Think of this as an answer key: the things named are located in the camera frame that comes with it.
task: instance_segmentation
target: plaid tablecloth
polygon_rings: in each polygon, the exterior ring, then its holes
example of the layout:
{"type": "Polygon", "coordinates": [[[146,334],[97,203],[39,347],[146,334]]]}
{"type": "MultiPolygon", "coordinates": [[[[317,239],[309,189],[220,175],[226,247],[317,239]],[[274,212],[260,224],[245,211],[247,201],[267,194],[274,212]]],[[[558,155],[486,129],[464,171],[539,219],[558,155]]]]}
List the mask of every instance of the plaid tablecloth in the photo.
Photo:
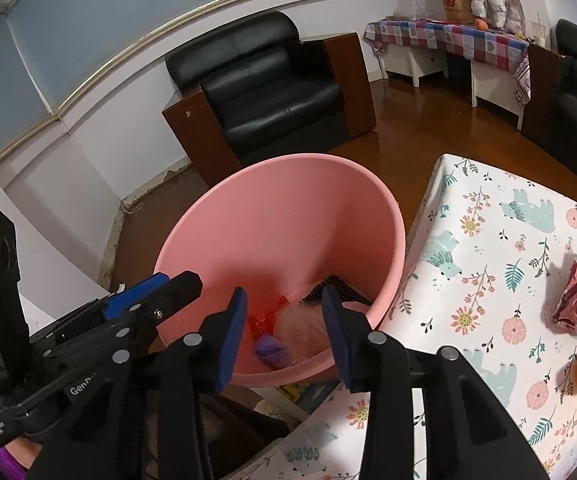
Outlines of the plaid tablecloth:
{"type": "Polygon", "coordinates": [[[515,91],[518,103],[524,106],[531,99],[529,42],[505,32],[484,32],[473,27],[448,23],[382,20],[369,23],[364,37],[371,42],[378,56],[384,54],[387,43],[423,46],[506,70],[518,81],[518,89],[515,91]]]}

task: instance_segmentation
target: table covered with floral cloth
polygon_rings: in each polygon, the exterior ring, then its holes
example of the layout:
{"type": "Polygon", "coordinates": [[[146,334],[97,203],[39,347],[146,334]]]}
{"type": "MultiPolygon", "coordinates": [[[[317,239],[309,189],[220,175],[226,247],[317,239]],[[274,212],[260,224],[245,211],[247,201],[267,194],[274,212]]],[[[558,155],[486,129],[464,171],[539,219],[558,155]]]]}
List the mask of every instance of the table covered with floral cloth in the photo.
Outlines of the table covered with floral cloth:
{"type": "MultiPolygon", "coordinates": [[[[550,477],[566,479],[577,465],[577,336],[552,314],[577,258],[577,204],[525,178],[444,155],[408,246],[380,330],[408,348],[459,349],[550,477]]],[[[231,478],[356,479],[369,397],[338,387],[289,437],[231,478]]],[[[414,476],[422,480],[425,415],[417,390],[414,406],[414,476]]]]}
{"type": "Polygon", "coordinates": [[[443,50],[506,70],[518,83],[514,91],[518,104],[525,106],[531,100],[529,42],[512,34],[450,23],[380,20],[367,25],[364,38],[378,56],[387,43],[393,43],[443,50]]]}

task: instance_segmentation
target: wooden floor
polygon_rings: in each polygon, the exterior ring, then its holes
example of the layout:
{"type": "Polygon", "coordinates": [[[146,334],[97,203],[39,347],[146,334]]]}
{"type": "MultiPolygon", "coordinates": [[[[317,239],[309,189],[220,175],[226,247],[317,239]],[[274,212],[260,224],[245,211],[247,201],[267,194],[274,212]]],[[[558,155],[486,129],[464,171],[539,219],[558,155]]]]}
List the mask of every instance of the wooden floor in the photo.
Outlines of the wooden floor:
{"type": "MultiPolygon", "coordinates": [[[[517,117],[501,108],[472,108],[470,89],[453,80],[427,76],[414,89],[410,78],[371,83],[375,131],[331,153],[377,174],[399,202],[408,229],[420,205],[435,161],[453,153],[490,164],[550,187],[577,201],[577,177],[516,129],[517,117]]],[[[127,216],[120,237],[111,290],[151,275],[166,237],[182,214],[208,190],[193,167],[144,197],[127,216]]]]}

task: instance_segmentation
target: pink trash bin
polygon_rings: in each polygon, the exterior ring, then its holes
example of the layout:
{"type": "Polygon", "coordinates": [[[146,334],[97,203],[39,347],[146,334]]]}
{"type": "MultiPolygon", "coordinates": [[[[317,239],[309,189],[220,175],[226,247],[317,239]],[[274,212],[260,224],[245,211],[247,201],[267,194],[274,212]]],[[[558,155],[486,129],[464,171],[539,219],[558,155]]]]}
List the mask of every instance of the pink trash bin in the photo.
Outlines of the pink trash bin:
{"type": "MultiPolygon", "coordinates": [[[[160,337],[168,345],[196,331],[208,314],[226,308],[236,286],[246,290],[248,312],[256,314],[329,274],[375,298],[366,316],[376,327],[395,296],[404,259],[399,207],[369,170],[318,153],[265,160],[207,192],[169,234],[155,272],[175,276],[192,270],[204,288],[198,300],[158,327],[160,337]]],[[[233,384],[279,386],[335,376],[330,348],[272,370],[255,356],[253,345],[247,324],[233,384]]]]}

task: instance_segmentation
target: purple object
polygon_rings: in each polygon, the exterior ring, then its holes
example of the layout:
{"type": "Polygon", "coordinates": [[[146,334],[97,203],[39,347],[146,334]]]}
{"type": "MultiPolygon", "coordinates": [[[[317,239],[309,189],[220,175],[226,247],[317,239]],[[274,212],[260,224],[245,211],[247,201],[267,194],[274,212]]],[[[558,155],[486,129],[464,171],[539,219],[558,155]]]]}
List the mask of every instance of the purple object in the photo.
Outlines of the purple object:
{"type": "Polygon", "coordinates": [[[24,480],[28,473],[5,447],[0,448],[0,471],[7,480],[24,480]]]}
{"type": "Polygon", "coordinates": [[[286,347],[272,335],[262,335],[255,343],[253,351],[260,361],[274,370],[286,368],[293,362],[291,354],[286,350],[286,347]]]}

